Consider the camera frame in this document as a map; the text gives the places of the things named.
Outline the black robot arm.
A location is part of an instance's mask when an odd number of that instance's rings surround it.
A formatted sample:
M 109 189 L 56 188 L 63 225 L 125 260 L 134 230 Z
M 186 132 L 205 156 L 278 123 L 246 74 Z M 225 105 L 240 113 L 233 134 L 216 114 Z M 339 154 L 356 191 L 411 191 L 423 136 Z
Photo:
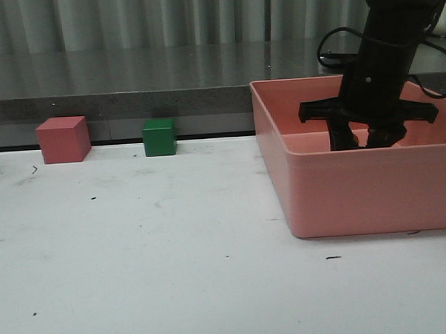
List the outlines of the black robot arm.
M 302 102 L 301 122 L 324 120 L 330 148 L 358 149 L 351 122 L 368 127 L 366 148 L 391 147 L 406 134 L 405 122 L 433 123 L 438 109 L 400 98 L 420 44 L 427 45 L 446 0 L 366 0 L 369 13 L 356 55 L 344 57 L 336 97 Z

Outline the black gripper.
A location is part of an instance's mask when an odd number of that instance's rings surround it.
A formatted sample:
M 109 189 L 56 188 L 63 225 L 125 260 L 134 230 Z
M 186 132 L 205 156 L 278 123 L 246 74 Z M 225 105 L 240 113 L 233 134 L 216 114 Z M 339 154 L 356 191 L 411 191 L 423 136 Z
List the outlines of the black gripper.
M 370 126 L 365 148 L 391 147 L 407 134 L 403 122 L 433 123 L 439 113 L 434 104 L 401 99 L 406 80 L 407 75 L 403 73 L 348 70 L 342 76 L 336 97 L 300 104 L 300 121 L 327 120 L 332 151 L 359 148 L 358 137 L 350 129 L 349 121 Z

